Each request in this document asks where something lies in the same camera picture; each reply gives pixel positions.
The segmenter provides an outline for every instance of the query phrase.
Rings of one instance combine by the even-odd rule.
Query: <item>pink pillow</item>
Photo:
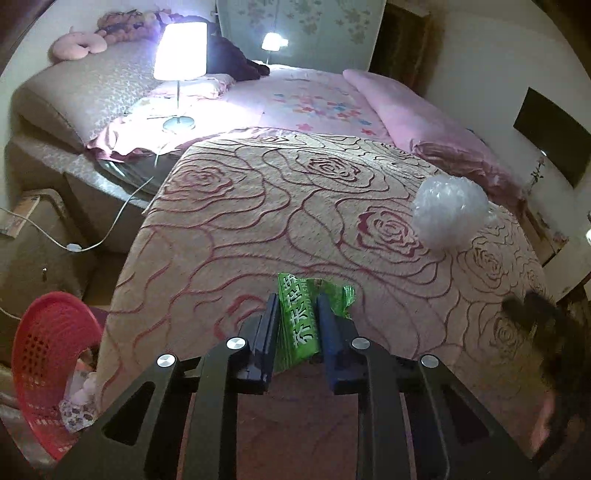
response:
[[[470,178],[493,202],[521,211],[521,188],[476,135],[396,80],[360,70],[345,70],[343,76],[365,95],[398,148],[450,175]]]
[[[525,212],[527,201],[523,189],[504,168],[486,161],[480,152],[424,142],[415,145],[411,153],[450,175],[477,183],[492,202],[506,207],[517,218]]]

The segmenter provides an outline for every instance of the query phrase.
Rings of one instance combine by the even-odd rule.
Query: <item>table lamp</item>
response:
[[[267,35],[265,35],[261,48],[269,52],[267,54],[267,65],[269,65],[269,59],[271,58],[272,51],[279,51],[281,47],[286,47],[288,45],[289,41],[279,35],[279,33],[269,32]]]
[[[591,223],[591,212],[587,213],[587,220],[589,221],[589,223]],[[591,228],[589,230],[587,230],[587,234],[585,235],[585,238],[587,239],[587,242],[589,243],[589,245],[591,245]]]
[[[197,79],[206,71],[207,24],[187,22],[167,25],[154,63],[155,79],[177,82],[177,116],[165,121],[165,130],[177,132],[195,127],[191,117],[180,115],[181,81]]]

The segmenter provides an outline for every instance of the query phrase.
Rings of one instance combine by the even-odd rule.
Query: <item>bedspread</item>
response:
[[[165,116],[176,111],[176,99],[170,99],[170,107]],[[272,65],[268,77],[237,83],[215,100],[185,97],[181,88],[180,113],[194,118],[195,128],[175,134],[162,129],[162,115],[131,114],[112,121],[87,146],[100,160],[118,161],[119,155],[137,149],[166,154],[247,128],[354,135],[392,143],[363,94],[342,75],[283,65]]]
[[[390,352],[438,355],[527,444],[540,358],[501,313],[544,291],[540,263],[503,207],[469,249],[430,251],[410,225],[438,170],[395,147],[292,134],[191,147],[156,195],[121,273],[100,348],[101,408],[163,352],[203,355],[263,310],[277,273],[354,286],[359,333]],[[355,477],[355,396],[321,365],[239,399],[241,479]]]

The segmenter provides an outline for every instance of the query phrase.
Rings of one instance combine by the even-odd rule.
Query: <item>red basket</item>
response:
[[[12,347],[18,403],[33,433],[56,460],[76,443],[58,408],[80,354],[100,343],[102,328],[75,296],[52,292],[22,316]]]

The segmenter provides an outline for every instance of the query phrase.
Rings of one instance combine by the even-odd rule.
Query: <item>flower decal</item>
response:
[[[409,218],[386,206],[371,206],[359,215],[357,242],[368,249],[396,252],[413,257],[423,248],[411,229]]]
[[[312,132],[312,130],[314,130],[314,128],[309,124],[297,124],[296,127],[302,132]]]

